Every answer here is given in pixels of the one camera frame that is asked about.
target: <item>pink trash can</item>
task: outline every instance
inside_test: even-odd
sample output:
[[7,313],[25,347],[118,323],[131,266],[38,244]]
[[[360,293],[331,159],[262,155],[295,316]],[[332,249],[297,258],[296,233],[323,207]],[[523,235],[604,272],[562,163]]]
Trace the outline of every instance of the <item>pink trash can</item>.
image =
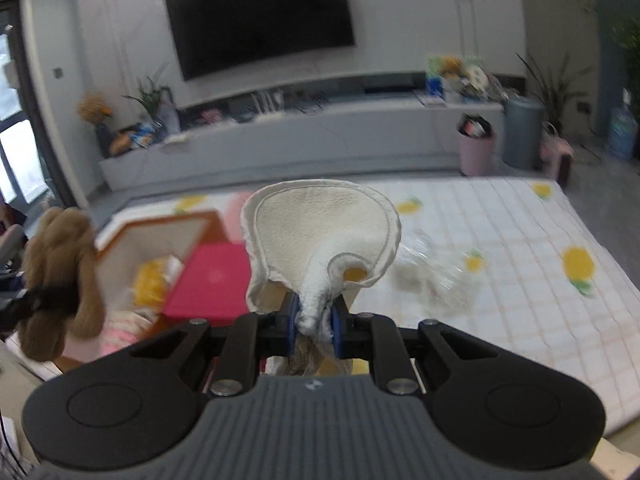
[[495,136],[478,139],[460,136],[460,171],[465,176],[485,176],[492,172]]

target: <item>wall outlet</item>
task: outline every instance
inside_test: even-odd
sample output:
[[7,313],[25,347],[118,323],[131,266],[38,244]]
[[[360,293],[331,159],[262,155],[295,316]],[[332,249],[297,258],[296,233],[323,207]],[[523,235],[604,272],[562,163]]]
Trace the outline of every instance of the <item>wall outlet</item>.
[[587,101],[578,101],[576,107],[579,114],[591,115],[591,103]]

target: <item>gray trash can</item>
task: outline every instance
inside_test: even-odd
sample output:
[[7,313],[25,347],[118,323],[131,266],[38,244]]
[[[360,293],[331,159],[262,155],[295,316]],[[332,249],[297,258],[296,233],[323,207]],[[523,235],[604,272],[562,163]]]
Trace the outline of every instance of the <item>gray trash can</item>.
[[512,97],[506,104],[502,160],[512,168],[533,170],[540,161],[544,105],[537,100]]

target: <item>wall-mounted television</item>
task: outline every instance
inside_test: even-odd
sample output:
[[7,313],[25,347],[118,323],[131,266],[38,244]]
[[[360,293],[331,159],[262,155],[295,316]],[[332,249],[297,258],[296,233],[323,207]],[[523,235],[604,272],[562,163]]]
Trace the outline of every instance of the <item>wall-mounted television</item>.
[[354,44],[348,0],[166,0],[182,76]]

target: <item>white door trim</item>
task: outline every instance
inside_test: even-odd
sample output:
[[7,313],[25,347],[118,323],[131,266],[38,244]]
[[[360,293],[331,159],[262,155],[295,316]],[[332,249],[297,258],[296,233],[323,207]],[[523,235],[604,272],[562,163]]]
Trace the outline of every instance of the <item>white door trim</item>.
[[64,174],[71,193],[73,193],[76,202],[81,208],[88,208],[89,201],[82,190],[78,176],[71,165],[71,161],[66,153],[65,144],[62,140],[62,134],[58,128],[56,117],[53,114],[51,108],[51,101],[49,100],[49,94],[47,93],[47,87],[44,83],[44,73],[40,64],[40,57],[38,56],[38,48],[36,46],[36,33],[33,23],[33,6],[31,0],[20,0],[20,13],[22,19],[22,33],[24,35],[24,47],[27,52],[27,62],[29,64],[29,72],[31,74],[31,82],[38,99],[38,105],[40,107],[40,113],[47,130],[47,135],[51,141],[53,151],[58,158],[60,169]]

